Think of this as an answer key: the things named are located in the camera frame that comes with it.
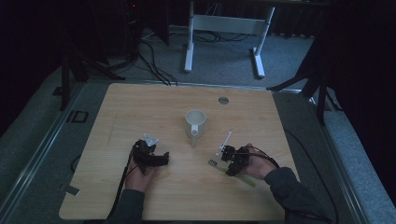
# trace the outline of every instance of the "wooden table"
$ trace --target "wooden table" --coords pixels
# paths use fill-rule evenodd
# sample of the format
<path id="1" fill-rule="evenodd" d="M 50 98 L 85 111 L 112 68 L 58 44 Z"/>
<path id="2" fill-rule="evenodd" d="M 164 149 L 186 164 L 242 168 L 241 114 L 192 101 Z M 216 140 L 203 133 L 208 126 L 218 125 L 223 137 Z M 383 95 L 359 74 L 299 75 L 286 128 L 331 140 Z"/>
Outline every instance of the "wooden table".
<path id="1" fill-rule="evenodd" d="M 229 103 L 219 103 L 227 97 Z M 185 114 L 205 111 L 204 135 L 192 148 Z M 280 166 L 296 168 L 272 93 L 218 87 L 112 84 L 97 115 L 60 210 L 64 219 L 106 218 L 132 145 L 147 133 L 159 138 L 156 155 L 170 152 L 146 194 L 145 220 L 279 220 L 283 209 L 264 181 L 255 188 L 208 164 L 227 132 L 227 145 L 253 144 Z"/>

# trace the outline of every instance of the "white mug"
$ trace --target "white mug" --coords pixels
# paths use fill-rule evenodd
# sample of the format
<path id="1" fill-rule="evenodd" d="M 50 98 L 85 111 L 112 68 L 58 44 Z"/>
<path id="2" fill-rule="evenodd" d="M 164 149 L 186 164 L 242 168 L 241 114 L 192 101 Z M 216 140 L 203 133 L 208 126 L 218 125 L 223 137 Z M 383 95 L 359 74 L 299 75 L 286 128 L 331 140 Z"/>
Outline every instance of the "white mug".
<path id="1" fill-rule="evenodd" d="M 195 147 L 197 139 L 204 133 L 206 115 L 203 111 L 193 109 L 186 114 L 186 134 L 191 138 L 191 146 Z"/>

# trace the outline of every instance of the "white stand leg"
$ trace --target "white stand leg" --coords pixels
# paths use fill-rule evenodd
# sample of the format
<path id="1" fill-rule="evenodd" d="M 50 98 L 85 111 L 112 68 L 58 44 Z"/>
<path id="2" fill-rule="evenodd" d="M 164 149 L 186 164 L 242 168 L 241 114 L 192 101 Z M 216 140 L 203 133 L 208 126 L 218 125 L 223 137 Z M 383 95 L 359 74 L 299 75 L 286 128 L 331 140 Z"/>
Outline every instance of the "white stand leg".
<path id="1" fill-rule="evenodd" d="M 192 70 L 192 54 L 194 53 L 194 43 L 192 42 L 192 35 L 194 30 L 194 3 L 190 1 L 190 19 L 189 19 L 189 44 L 186 52 L 186 62 L 184 64 L 184 72 L 190 73 Z"/>
<path id="2" fill-rule="evenodd" d="M 257 76 L 260 78 L 265 77 L 264 67 L 262 66 L 262 56 L 256 54 L 256 48 L 253 48 L 254 62 L 256 63 Z"/>
<path id="3" fill-rule="evenodd" d="M 186 52 L 186 62 L 184 64 L 184 71 L 190 73 L 192 70 L 192 54 L 194 53 L 194 43 L 189 43 Z"/>

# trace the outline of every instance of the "metal stand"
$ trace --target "metal stand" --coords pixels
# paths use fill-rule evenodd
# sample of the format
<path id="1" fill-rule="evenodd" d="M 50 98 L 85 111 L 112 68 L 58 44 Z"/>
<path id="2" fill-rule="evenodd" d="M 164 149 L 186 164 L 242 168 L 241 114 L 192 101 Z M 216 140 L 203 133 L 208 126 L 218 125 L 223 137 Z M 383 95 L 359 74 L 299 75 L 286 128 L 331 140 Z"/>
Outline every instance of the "metal stand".
<path id="1" fill-rule="evenodd" d="M 274 14 L 274 7 L 270 7 L 265 20 L 252 20 L 242 18 L 230 18 L 219 16 L 194 15 L 194 4 L 190 1 L 190 19 L 189 19 L 189 44 L 187 46 L 186 62 L 184 71 L 189 73 L 192 69 L 192 54 L 194 43 L 192 42 L 194 30 L 215 31 L 223 33 L 237 33 L 245 35 L 259 35 L 260 41 L 257 48 L 253 48 L 253 58 L 256 64 L 258 77 L 265 77 L 262 66 L 262 45 L 267 36 L 268 28 Z"/>

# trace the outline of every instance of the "sleeve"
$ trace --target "sleeve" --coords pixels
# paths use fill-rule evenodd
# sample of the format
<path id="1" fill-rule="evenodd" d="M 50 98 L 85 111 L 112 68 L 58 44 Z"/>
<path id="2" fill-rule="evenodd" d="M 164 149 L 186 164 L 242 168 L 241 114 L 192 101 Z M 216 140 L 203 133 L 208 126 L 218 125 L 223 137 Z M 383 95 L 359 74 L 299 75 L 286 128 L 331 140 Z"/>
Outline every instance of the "sleeve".
<path id="1" fill-rule="evenodd" d="M 124 189 L 113 216 L 106 220 L 104 224 L 142 223 L 144 201 L 145 193 L 134 189 Z"/>
<path id="2" fill-rule="evenodd" d="M 312 192 L 297 181 L 294 172 L 282 167 L 270 172 L 265 182 L 276 201 L 285 209 L 286 223 L 331 223 L 322 204 Z"/>

